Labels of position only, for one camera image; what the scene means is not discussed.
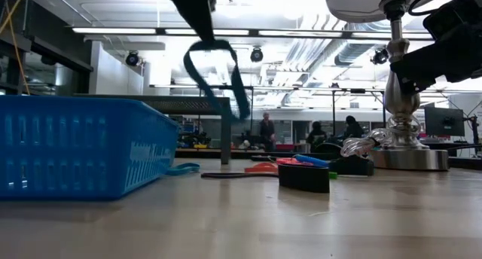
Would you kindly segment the black computer monitor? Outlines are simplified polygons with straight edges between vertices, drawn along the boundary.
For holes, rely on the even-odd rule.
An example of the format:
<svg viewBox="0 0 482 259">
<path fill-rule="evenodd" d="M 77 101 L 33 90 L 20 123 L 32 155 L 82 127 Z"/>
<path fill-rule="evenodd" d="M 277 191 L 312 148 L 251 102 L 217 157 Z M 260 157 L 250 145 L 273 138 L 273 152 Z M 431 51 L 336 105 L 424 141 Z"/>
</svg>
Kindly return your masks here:
<svg viewBox="0 0 482 259">
<path fill-rule="evenodd" d="M 429 136 L 464 136 L 464 114 L 460 109 L 425 107 L 425 131 Z"/>
</svg>

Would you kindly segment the black background rig frame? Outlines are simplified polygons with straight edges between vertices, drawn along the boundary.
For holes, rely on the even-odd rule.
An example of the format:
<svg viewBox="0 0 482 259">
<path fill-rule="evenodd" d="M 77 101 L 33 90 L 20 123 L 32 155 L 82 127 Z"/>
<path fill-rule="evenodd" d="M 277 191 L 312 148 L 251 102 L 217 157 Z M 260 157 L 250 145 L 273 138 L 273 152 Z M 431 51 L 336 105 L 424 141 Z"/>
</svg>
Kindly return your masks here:
<svg viewBox="0 0 482 259">
<path fill-rule="evenodd" d="M 245 86 L 252 110 L 282 111 L 294 114 L 295 120 L 330 121 L 331 132 L 341 131 L 336 122 L 352 115 L 360 121 L 386 121 L 380 89 L 315 87 Z"/>
</svg>

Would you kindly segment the long ceiling light bar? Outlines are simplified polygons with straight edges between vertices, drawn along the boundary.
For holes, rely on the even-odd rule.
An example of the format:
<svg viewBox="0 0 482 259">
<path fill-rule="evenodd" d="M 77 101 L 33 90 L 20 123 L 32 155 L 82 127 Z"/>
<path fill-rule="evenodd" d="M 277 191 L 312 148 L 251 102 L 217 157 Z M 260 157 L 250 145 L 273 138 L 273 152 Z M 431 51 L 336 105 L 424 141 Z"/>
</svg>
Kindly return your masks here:
<svg viewBox="0 0 482 259">
<path fill-rule="evenodd" d="M 72 27 L 72 31 L 84 35 L 166 35 L 176 37 L 195 36 L 193 29 L 186 28 L 122 28 L 122 27 Z M 246 38 L 324 38 L 385 41 L 391 32 L 337 31 L 337 30 L 290 30 L 290 29 L 215 29 L 215 37 Z"/>
</svg>

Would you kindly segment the person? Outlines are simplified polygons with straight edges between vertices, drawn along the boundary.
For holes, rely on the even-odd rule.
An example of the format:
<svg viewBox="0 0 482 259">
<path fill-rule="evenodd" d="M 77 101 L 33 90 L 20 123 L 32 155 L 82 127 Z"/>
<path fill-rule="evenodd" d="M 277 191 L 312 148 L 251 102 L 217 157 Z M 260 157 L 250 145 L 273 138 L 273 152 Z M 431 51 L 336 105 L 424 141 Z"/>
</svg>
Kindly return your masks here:
<svg viewBox="0 0 482 259">
<path fill-rule="evenodd" d="M 327 139 L 327 133 L 322 130 L 322 125 L 319 121 L 313 121 L 312 129 L 306 139 L 307 144 L 310 146 L 310 153 L 316 153 L 318 148 L 325 143 Z"/>
<path fill-rule="evenodd" d="M 361 138 L 364 135 L 364 130 L 358 123 L 358 121 L 351 115 L 346 117 L 346 130 L 344 132 L 344 138 Z"/>
<path fill-rule="evenodd" d="M 276 141 L 275 126 L 267 111 L 263 113 L 263 119 L 260 122 L 260 136 L 263 139 L 265 151 L 272 152 Z"/>
</svg>

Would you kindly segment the dark teal rubber band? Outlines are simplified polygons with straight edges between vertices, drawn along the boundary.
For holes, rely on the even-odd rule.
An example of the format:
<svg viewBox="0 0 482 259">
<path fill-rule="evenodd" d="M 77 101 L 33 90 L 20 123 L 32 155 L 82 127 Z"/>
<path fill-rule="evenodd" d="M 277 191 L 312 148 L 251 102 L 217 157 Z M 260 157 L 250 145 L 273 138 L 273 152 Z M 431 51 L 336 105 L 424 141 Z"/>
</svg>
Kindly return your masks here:
<svg viewBox="0 0 482 259">
<path fill-rule="evenodd" d="M 195 65 L 193 64 L 190 52 L 201 51 L 201 50 L 227 51 L 230 54 L 231 59 L 234 61 L 233 72 L 231 73 L 230 79 L 231 79 L 231 90 L 233 91 L 234 97 L 236 99 L 236 103 L 239 108 L 238 117 L 235 114 L 233 114 L 229 108 L 224 108 L 221 105 L 221 103 L 217 100 L 217 97 L 212 92 L 210 85 L 200 75 Z M 251 114 L 250 104 L 245 92 L 243 80 L 239 72 L 238 57 L 235 50 L 231 47 L 228 41 L 225 41 L 225 40 L 198 41 L 189 47 L 188 51 L 184 55 L 183 63 L 189 76 L 197 83 L 197 86 L 205 92 L 208 102 L 221 116 L 228 117 L 230 120 L 236 121 L 236 122 L 243 121 L 250 116 Z"/>
</svg>

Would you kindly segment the orange rubber band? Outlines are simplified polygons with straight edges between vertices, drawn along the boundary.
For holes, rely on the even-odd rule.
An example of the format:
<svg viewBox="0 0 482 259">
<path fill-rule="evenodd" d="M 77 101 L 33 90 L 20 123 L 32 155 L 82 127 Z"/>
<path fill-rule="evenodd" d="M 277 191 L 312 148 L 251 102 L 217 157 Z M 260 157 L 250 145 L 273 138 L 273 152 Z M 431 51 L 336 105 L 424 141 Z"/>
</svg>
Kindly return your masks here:
<svg viewBox="0 0 482 259">
<path fill-rule="evenodd" d="M 244 169 L 244 173 L 278 173 L 278 166 L 275 163 L 257 163 Z"/>
</svg>

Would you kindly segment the silver lamp white shade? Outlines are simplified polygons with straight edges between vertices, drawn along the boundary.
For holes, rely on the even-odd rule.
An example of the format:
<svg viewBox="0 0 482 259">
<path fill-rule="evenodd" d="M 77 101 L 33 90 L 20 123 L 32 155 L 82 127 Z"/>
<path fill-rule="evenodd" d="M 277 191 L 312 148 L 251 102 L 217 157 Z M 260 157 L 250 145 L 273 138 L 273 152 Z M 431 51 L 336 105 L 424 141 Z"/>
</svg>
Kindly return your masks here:
<svg viewBox="0 0 482 259">
<path fill-rule="evenodd" d="M 371 23 L 387 19 L 392 37 L 387 45 L 389 61 L 400 60 L 410 42 L 403 36 L 401 18 L 412 8 L 432 0 L 326 0 L 328 10 L 336 18 L 348 23 Z M 383 95 L 385 109 L 391 114 L 385 129 L 376 129 L 363 139 L 346 139 L 341 154 L 344 157 L 366 157 L 377 169 L 416 171 L 447 171 L 448 153 L 432 150 L 422 144 L 419 121 L 413 113 L 419 108 L 416 93 L 401 92 L 397 75 L 391 71 Z"/>
</svg>

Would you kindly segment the light blue rubber band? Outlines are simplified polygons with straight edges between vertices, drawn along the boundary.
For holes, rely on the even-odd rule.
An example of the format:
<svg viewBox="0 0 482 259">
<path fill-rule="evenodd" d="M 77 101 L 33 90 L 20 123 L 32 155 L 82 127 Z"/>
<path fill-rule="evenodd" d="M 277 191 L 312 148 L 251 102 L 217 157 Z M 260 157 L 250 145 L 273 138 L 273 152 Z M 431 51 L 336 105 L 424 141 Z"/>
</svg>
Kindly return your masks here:
<svg viewBox="0 0 482 259">
<path fill-rule="evenodd" d="M 198 163 L 182 163 L 177 166 L 173 166 L 166 171 L 166 175 L 177 176 L 185 175 L 193 172 L 200 171 L 200 164 Z"/>
</svg>

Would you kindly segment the blue spiral coil keychain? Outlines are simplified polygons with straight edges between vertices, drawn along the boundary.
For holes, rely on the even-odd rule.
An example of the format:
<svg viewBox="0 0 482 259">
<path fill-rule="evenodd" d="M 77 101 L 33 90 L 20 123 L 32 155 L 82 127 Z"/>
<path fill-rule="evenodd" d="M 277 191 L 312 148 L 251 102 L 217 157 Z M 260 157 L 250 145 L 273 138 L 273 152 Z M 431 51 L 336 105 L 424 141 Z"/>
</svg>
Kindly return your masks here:
<svg viewBox="0 0 482 259">
<path fill-rule="evenodd" d="M 296 159 L 296 161 L 298 161 L 298 162 L 311 163 L 314 166 L 318 166 L 318 167 L 329 167 L 328 161 L 320 160 L 320 159 L 315 158 L 315 157 L 309 157 L 309 156 L 306 156 L 306 155 L 296 154 L 296 155 L 294 155 L 294 159 Z"/>
</svg>

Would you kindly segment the orange spiral coil keychain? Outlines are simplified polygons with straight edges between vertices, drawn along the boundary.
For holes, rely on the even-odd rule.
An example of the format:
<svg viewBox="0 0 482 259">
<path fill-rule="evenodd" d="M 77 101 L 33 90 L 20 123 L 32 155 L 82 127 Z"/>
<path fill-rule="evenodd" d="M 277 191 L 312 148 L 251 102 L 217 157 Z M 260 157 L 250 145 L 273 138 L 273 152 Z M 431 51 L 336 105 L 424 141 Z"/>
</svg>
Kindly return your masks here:
<svg viewBox="0 0 482 259">
<path fill-rule="evenodd" d="M 300 162 L 293 157 L 280 157 L 276 159 L 277 165 L 289 165 L 289 166 L 313 166 L 312 163 Z"/>
</svg>

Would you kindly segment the blue slotted plastic basket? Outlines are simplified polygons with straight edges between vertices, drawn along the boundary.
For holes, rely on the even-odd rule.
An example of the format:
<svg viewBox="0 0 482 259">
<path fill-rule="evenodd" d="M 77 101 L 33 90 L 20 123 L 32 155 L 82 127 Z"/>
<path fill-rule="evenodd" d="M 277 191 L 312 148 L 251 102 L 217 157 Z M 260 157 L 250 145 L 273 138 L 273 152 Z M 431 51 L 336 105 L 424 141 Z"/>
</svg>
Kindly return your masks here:
<svg viewBox="0 0 482 259">
<path fill-rule="evenodd" d="M 116 200 L 166 174 L 178 131 L 136 100 L 0 96 L 0 200 Z"/>
</svg>

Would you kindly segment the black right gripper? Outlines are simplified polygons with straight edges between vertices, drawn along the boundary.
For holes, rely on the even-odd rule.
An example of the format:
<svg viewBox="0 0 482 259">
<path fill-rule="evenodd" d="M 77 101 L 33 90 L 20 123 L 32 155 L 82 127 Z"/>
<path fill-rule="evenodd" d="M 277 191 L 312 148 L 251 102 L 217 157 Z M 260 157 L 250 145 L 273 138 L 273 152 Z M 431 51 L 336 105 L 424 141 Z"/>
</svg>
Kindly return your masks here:
<svg viewBox="0 0 482 259">
<path fill-rule="evenodd" d="M 482 23 L 457 26 L 434 44 L 390 64 L 402 93 L 420 93 L 444 76 L 450 83 L 482 78 Z"/>
</svg>

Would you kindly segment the wide black rubber band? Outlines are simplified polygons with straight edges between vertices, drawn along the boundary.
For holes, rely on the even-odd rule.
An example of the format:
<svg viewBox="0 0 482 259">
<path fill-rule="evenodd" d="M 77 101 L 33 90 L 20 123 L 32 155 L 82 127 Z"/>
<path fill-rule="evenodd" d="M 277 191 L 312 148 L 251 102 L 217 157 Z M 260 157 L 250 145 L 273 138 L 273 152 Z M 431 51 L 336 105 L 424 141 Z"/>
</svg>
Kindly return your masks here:
<svg viewBox="0 0 482 259">
<path fill-rule="evenodd" d="M 372 176 L 372 161 L 358 156 L 326 160 L 329 167 L 278 165 L 279 185 L 312 193 L 330 193 L 329 172 L 340 175 Z"/>
</svg>

